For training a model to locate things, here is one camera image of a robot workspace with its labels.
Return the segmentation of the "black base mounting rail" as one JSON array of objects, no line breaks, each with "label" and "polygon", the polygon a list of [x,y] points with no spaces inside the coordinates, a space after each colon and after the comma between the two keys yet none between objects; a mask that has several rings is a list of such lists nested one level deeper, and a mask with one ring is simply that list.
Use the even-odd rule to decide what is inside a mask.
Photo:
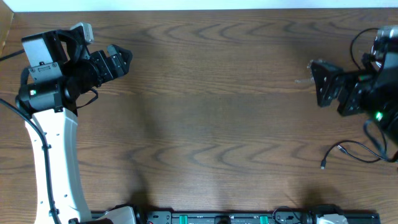
[{"label": "black base mounting rail", "polygon": [[97,221],[107,218],[113,223],[149,223],[149,224],[317,224],[317,223],[348,223],[348,224],[381,224],[378,213],[372,211],[344,211],[337,205],[317,205],[305,210],[291,209],[280,206],[273,211],[260,212],[182,212],[173,210],[143,211],[137,206],[128,205],[132,213],[127,214],[124,221],[118,212],[124,210],[118,205],[105,212],[92,212]]}]

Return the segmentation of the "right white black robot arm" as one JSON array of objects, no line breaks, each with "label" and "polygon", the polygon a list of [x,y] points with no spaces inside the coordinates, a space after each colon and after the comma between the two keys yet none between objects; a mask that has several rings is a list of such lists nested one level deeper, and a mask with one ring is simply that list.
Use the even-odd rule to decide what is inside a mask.
[{"label": "right white black robot arm", "polygon": [[317,105],[335,99],[341,116],[366,113],[397,143],[397,26],[377,29],[370,53],[363,54],[363,68],[346,72],[324,60],[308,67],[315,82]]}]

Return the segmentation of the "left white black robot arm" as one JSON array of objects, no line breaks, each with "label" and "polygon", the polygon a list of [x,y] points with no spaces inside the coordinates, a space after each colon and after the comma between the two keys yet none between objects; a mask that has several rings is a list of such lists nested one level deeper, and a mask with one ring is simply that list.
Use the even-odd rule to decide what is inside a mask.
[{"label": "left white black robot arm", "polygon": [[126,75],[132,52],[117,45],[90,52],[89,24],[22,39],[29,67],[21,76],[16,105],[34,152],[37,223],[135,223],[134,209],[121,205],[101,215],[88,208],[76,151],[78,97]]}]

